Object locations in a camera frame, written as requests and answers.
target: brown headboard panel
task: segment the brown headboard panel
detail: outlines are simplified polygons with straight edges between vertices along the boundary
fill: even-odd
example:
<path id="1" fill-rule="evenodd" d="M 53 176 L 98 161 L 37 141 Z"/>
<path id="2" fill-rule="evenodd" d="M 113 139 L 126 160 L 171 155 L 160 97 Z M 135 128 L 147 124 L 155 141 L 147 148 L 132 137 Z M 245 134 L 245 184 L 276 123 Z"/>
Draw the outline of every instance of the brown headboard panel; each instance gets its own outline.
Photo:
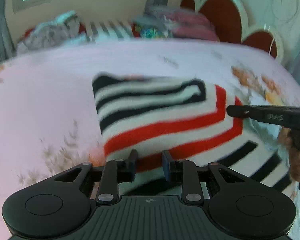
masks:
<path id="1" fill-rule="evenodd" d="M 243 44 L 269 52 L 281 62 L 283 44 L 266 25 L 248 26 L 248 17 L 240 0 L 182 0 L 180 6 L 204 14 L 215 26 L 221 42 Z"/>

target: crosshair logo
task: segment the crosshair logo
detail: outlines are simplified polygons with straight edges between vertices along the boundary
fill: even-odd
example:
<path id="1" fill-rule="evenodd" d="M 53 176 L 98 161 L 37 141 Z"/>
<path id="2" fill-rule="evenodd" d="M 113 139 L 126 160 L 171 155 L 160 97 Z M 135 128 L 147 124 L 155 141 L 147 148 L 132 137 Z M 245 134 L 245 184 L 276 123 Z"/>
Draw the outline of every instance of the crosshair logo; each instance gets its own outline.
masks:
<path id="1" fill-rule="evenodd" d="M 148 203 L 152 203 L 152 202 L 154 201 L 154 199 L 153 199 L 153 198 L 147 198 L 146 201 L 147 201 Z"/>

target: silver screw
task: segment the silver screw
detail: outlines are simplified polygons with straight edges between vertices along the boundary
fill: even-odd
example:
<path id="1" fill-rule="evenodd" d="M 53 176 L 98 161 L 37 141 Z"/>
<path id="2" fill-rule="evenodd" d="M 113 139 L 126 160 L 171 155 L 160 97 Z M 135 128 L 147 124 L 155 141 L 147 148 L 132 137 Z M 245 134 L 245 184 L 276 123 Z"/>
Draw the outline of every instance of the silver screw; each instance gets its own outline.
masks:
<path id="1" fill-rule="evenodd" d="M 100 201 L 111 201 L 113 198 L 114 196 L 109 193 L 104 193 L 98 196 L 98 200 Z"/>
<path id="2" fill-rule="evenodd" d="M 191 193 L 186 196 L 186 199 L 189 201 L 199 201 L 201 199 L 201 196 L 196 193 Z"/>

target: bed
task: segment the bed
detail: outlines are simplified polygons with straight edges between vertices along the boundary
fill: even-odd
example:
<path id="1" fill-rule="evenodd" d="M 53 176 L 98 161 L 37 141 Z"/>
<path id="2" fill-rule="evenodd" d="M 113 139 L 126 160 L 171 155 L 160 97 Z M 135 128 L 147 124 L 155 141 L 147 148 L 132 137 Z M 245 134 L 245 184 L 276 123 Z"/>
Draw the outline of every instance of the bed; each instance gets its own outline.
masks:
<path id="1" fill-rule="evenodd" d="M 199 0 L 183 0 L 183 7 L 186 1 L 196 10 L 202 7 Z M 222 33 L 216 22 L 214 25 Z M 264 30 L 254 30 L 264 34 Z M 10 237 L 1 208 L 13 192 L 85 161 L 102 164 L 103 141 L 91 86 L 101 72 L 127 77 L 195 77 L 225 88 L 246 104 L 300 106 L 300 86 L 279 64 L 283 57 L 280 38 L 275 36 L 274 42 L 270 35 L 266 39 L 270 43 L 255 49 L 241 45 L 253 36 L 242 39 L 243 33 L 247 32 L 240 29 L 240 37 L 235 35 L 232 38 L 237 40 L 231 43 L 181 39 L 93 42 L 43 50 L 1 65 L 0 240 Z M 286 164 L 286 150 L 276 141 L 278 127 L 253 125 L 265 149 L 278 151 Z M 300 239 L 300 192 L 295 189 L 290 183 L 283 192 L 298 210 L 290 237 Z"/>

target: red stripe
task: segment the red stripe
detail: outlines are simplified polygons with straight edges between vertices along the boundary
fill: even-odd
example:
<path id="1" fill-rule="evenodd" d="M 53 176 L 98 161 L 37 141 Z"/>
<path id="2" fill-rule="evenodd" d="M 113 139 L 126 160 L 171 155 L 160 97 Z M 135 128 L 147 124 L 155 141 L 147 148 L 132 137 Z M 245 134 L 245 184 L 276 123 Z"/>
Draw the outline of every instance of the red stripe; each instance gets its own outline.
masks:
<path id="1" fill-rule="evenodd" d="M 240 100 L 236 97 L 236 105 L 241 105 Z M 190 156 L 213 149 L 224 144 L 233 138 L 242 134 L 242 119 L 234 118 L 233 126 L 230 130 L 225 131 L 209 139 L 186 143 L 169 149 L 173 159 L 187 159 Z M 138 172 L 152 170 L 161 166 L 161 153 L 149 155 L 138 160 Z"/>
<path id="2" fill-rule="evenodd" d="M 124 149 L 163 134 L 198 129 L 221 122 L 226 116 L 226 91 L 218 85 L 216 85 L 216 97 L 217 110 L 215 112 L 183 120 L 151 123 L 123 132 L 112 137 L 105 143 L 105 155 L 108 156 L 114 151 Z"/>

